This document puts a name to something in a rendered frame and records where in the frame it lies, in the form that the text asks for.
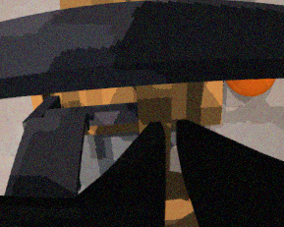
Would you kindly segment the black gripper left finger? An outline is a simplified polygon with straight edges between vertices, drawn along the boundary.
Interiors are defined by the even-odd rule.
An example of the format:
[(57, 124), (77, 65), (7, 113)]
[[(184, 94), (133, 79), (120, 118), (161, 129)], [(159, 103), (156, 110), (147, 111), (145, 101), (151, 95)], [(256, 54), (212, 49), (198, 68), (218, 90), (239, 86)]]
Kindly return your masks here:
[(165, 227), (165, 130), (150, 122), (74, 198), (0, 196), (0, 227)]

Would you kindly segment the orange ball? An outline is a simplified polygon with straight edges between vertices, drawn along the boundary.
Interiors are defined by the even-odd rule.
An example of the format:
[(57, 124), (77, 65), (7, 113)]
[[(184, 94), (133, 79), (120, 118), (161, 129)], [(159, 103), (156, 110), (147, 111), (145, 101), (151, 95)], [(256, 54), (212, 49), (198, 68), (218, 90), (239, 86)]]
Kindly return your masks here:
[(274, 79), (245, 79), (244, 81), (225, 81), (226, 85), (240, 93), (242, 96), (257, 96), (258, 94), (265, 93), (269, 87), (273, 85)]

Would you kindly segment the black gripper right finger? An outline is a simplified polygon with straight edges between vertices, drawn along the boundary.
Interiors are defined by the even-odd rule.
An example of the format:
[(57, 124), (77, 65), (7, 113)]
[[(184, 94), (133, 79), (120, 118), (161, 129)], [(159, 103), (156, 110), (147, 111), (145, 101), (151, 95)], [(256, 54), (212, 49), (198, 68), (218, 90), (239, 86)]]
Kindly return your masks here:
[(176, 146), (200, 227), (284, 227), (284, 161), (189, 120)]

